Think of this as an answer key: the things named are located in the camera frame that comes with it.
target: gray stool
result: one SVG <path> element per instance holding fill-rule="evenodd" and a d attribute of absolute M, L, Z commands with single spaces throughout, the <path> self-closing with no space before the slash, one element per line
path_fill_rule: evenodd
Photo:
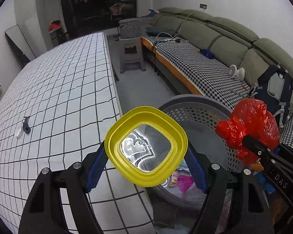
<path fill-rule="evenodd" d="M 124 64 L 134 62 L 140 62 L 142 71 L 146 70 L 140 37 L 134 39 L 119 39 L 119 60 L 121 64 L 121 74 L 124 73 Z"/>

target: electrical socket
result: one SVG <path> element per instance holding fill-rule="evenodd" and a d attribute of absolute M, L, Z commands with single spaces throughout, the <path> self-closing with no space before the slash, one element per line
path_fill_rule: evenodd
<path fill-rule="evenodd" d="M 205 10 L 207 10 L 207 4 L 202 4 L 202 3 L 200 3 L 200 9 L 205 9 Z"/>

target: metal screw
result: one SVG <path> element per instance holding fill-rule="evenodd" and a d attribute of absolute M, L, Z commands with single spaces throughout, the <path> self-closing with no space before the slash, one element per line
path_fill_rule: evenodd
<path fill-rule="evenodd" d="M 47 174 L 49 172 L 49 168 L 43 168 L 42 170 L 41 170 L 41 173 L 42 174 Z"/>
<path fill-rule="evenodd" d="M 212 164 L 212 168 L 213 168 L 214 170 L 219 170 L 219 169 L 220 169 L 220 166 L 219 166 L 218 164 L 216 164 L 216 163 L 213 163 L 213 164 Z"/>
<path fill-rule="evenodd" d="M 250 175 L 251 171 L 249 169 L 244 169 L 243 172 L 245 173 L 245 175 Z"/>
<path fill-rule="evenodd" d="M 79 169 L 81 167 L 81 162 L 76 162 L 73 164 L 74 169 Z"/>

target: black backpack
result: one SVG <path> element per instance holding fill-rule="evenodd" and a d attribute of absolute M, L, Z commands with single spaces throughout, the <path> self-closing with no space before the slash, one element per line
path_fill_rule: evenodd
<path fill-rule="evenodd" d="M 265 102 L 279 128 L 284 127 L 289 115 L 292 81 L 292 77 L 281 64 L 269 66 L 249 91 L 249 95 L 255 93 L 255 99 Z"/>

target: yellow plastic bowl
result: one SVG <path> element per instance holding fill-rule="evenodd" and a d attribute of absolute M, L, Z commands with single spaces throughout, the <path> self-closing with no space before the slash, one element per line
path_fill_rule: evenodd
<path fill-rule="evenodd" d="M 150 172 L 138 169 L 121 152 L 123 140 L 143 124 L 158 130 L 171 143 L 166 158 Z M 126 113 L 110 128 L 104 146 L 110 161 L 124 177 L 139 186 L 154 187 L 176 170 L 186 154 L 188 139 L 183 128 L 171 117 L 154 107 L 141 106 Z"/>

